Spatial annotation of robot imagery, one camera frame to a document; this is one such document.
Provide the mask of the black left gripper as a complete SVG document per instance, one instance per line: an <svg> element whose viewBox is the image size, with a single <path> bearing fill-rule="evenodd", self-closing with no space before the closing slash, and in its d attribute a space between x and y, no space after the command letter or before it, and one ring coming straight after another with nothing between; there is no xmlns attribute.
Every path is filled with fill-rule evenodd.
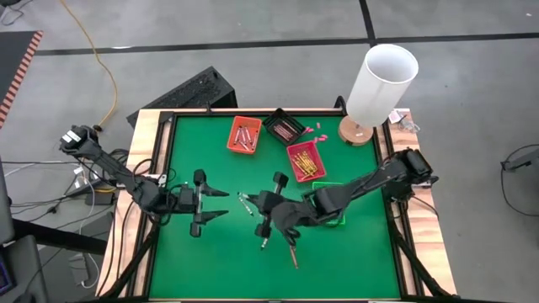
<svg viewBox="0 0 539 303"><path fill-rule="evenodd" d="M173 186L167 194L167 211L169 214L191 214L193 218L189 233L192 237L200 237L202 226L228 213L228 210L201 211L201 195L226 197L229 193L209 186L205 171L202 169L194 171L194 184L193 188L187 183Z"/></svg>

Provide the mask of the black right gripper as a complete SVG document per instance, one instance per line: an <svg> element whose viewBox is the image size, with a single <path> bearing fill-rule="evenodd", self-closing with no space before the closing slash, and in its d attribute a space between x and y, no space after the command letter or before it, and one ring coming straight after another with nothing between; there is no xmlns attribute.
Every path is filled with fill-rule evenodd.
<svg viewBox="0 0 539 303"><path fill-rule="evenodd" d="M280 195L286 187L289 178L282 172L276 172L273 177L275 189L269 196L269 214L259 213L262 221L256 226L254 235L269 239L271 223L283 234L294 231L297 226L318 226L319 214L311 197L303 195L300 201L287 199ZM262 193L248 194L246 200L256 205Z"/></svg>

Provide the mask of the green plastic basket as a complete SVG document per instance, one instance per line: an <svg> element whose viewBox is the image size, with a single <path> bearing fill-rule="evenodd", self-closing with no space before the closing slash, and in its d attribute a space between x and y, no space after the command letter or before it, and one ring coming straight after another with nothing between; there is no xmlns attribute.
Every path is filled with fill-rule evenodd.
<svg viewBox="0 0 539 303"><path fill-rule="evenodd" d="M334 183L334 182L313 182L312 183L312 189L322 189L334 185L340 185L340 183ZM345 217L344 214L339 215L337 218L332 219L331 221L327 221L324 223L326 227L338 227L343 226L345 224Z"/></svg>

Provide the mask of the red plastic basket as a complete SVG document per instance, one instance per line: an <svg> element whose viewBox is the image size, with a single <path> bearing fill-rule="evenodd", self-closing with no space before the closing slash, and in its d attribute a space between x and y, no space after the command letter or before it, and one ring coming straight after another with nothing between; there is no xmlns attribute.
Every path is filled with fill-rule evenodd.
<svg viewBox="0 0 539 303"><path fill-rule="evenodd" d="M311 154L313 154L313 156L315 156L317 160L318 170L316 172L316 175L310 178L302 178L303 177L302 172L298 169L298 167L296 167L296 165L293 162L296 156L302 154L302 152L304 151L310 151ZM286 148L286 153L291 163L292 172L294 173L294 176L298 183L310 182L315 179L326 176L326 170L324 168L322 158L320 157L319 151L314 141L305 141L299 144L288 146Z"/></svg>

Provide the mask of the orange plastic basket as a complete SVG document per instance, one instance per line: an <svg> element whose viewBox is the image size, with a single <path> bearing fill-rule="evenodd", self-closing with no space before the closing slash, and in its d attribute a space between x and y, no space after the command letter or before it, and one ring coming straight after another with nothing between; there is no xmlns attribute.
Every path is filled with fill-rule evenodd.
<svg viewBox="0 0 539 303"><path fill-rule="evenodd" d="M255 153L256 149L253 151L252 145L250 145L248 142L242 143L241 134L239 136L238 143L236 145L233 145L234 137L236 135L236 131L239 126L241 127L247 126L249 128L249 132L253 140L255 131L257 131L259 135L261 133L262 120L257 119L257 118L249 118L245 116L235 116L232 121L229 137L227 140L227 148L231 152L252 155Z"/></svg>

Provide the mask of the black plastic basket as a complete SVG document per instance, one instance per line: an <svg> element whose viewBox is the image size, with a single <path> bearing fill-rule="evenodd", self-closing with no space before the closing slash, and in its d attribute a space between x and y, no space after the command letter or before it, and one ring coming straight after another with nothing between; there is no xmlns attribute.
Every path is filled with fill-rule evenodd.
<svg viewBox="0 0 539 303"><path fill-rule="evenodd" d="M284 141L274 131L274 127L277 125L281 125L281 122L283 120L286 121L291 126L293 126L298 132L298 134L293 135L293 137L289 141ZM273 137L275 137L279 142L281 142L285 146L289 146L295 143L304 134L304 131L306 129L306 127L303 124L301 124L297 119L295 119L293 116L291 116L290 114L288 114L281 108L278 108L269 117L267 117L263 121L263 126Z"/></svg>

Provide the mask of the wooden table border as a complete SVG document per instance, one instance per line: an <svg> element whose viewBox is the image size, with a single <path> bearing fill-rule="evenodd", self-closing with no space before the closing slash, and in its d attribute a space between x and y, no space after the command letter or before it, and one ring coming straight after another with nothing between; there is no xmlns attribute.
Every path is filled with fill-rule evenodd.
<svg viewBox="0 0 539 303"><path fill-rule="evenodd" d="M161 173L164 171L166 151L172 144L172 114L203 114L203 109L143 109L139 114L131 140L127 167L133 168L139 161L153 157L151 168ZM416 134L388 122L374 129L375 148L386 157L394 151L407 147L419 148ZM435 202L431 188L421 185L414 188L415 196L408 203L392 207L393 214L406 215L398 220L397 227L408 242L410 249L441 288L451 294L456 293L446 247L442 237L439 217L435 213ZM125 271L134 258L142 241L151 230L150 221L138 207L131 203L131 197L124 190L120 191L116 219L111 227L109 242L104 255L104 263L99 276L97 295L104 295L112 289L117 276Z"/></svg>

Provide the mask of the black perforated case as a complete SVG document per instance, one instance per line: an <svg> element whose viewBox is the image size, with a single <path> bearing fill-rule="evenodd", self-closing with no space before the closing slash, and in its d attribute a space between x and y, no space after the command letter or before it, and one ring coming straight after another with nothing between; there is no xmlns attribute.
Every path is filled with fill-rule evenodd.
<svg viewBox="0 0 539 303"><path fill-rule="evenodd" d="M142 109L237 108L234 87L213 66L156 98Z"/></svg>

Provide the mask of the round wooden lamp base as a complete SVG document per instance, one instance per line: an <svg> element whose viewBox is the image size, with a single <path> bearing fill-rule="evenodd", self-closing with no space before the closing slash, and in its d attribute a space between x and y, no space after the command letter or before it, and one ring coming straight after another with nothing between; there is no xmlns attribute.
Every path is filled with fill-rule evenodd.
<svg viewBox="0 0 539 303"><path fill-rule="evenodd" d="M374 129L362 127L346 115L339 123L338 133L345 143L363 146L373 137Z"/></svg>

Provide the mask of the white lamp shade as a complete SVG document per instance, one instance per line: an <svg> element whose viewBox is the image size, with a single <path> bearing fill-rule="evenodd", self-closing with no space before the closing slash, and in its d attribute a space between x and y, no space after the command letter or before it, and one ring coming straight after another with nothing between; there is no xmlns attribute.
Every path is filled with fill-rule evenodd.
<svg viewBox="0 0 539 303"><path fill-rule="evenodd" d="M372 47L346 101L348 116L364 128L383 124L418 73L416 57L402 46Z"/></svg>

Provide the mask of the grey cabinet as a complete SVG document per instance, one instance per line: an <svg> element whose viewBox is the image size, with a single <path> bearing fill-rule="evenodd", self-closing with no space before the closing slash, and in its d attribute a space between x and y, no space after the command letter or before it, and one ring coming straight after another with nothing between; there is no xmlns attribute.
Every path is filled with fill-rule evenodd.
<svg viewBox="0 0 539 303"><path fill-rule="evenodd" d="M0 303L50 303L35 239L15 236L1 159Z"/></svg>

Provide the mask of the orange black striped mat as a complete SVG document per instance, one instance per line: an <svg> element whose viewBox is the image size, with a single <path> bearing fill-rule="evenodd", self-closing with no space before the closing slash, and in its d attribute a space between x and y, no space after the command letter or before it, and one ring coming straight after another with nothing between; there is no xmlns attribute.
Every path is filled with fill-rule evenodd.
<svg viewBox="0 0 539 303"><path fill-rule="evenodd" d="M0 32L0 130L13 107L44 32Z"/></svg>

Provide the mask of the black table frame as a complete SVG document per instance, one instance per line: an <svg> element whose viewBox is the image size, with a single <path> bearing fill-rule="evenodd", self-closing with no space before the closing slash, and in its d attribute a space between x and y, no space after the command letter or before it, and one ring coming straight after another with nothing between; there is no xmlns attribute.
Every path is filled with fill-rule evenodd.
<svg viewBox="0 0 539 303"><path fill-rule="evenodd" d="M152 169L156 172L165 172L169 170L170 162L172 161L172 153L175 148L174 137L178 134L176 131L177 122L181 118L204 118L214 119L218 117L233 117L245 116L250 118L266 119L275 111L274 108L260 109L143 109L139 113L136 122L135 133L131 145L131 151L146 152L148 149L147 142L150 139L154 140L152 148L152 158L155 163ZM417 136L407 134L385 121L382 125L374 128L374 135L371 139L371 154L380 162L383 157L388 156L395 151L401 151L404 147L409 146L417 148L419 146ZM398 230L408 239L408 242L413 245L416 255L419 260L428 257L431 253L443 253L445 251L444 243L441 239L441 231L436 214L428 215L426 228L433 234L435 239L434 247L419 245L414 241L414 235L419 233L420 225L413 223L412 219L419 216L419 212L409 208L409 202L392 202L390 200L390 191L383 189L381 197L384 199L385 211L389 214L390 210L397 224ZM393 262L397 272L396 254L392 250ZM408 292L413 294L412 274L410 264L401 252L405 283L408 286ZM436 271L442 281L438 282L441 287L446 287L448 290L455 289L452 280L451 270L447 257L442 257L442 265Z"/></svg>

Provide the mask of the black frame strut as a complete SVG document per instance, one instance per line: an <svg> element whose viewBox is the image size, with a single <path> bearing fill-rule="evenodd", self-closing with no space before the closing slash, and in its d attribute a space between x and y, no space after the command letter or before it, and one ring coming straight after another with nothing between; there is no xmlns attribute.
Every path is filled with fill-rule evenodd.
<svg viewBox="0 0 539 303"><path fill-rule="evenodd" d="M118 298L121 291L127 285L131 276L136 273L138 270L139 264L143 257L146 255L147 251L157 243L157 234L160 227L158 225L153 225L149 231L147 238L142 243L140 249L136 252L133 259L128 263L124 272L121 276L112 284L110 289L101 295L100 299L115 299Z"/></svg>
<svg viewBox="0 0 539 303"><path fill-rule="evenodd" d="M387 225L392 250L396 254L397 259L396 267L400 295L403 298L412 297L416 299L426 297L429 300L431 298L451 297L451 294L440 286L435 278L429 273L427 268L421 263L416 255L413 245L410 244L408 239L398 230L391 210L387 215ZM405 258L410 264L413 289L415 290L413 294L408 292L408 286L405 283L403 263L400 253L404 254Z"/></svg>

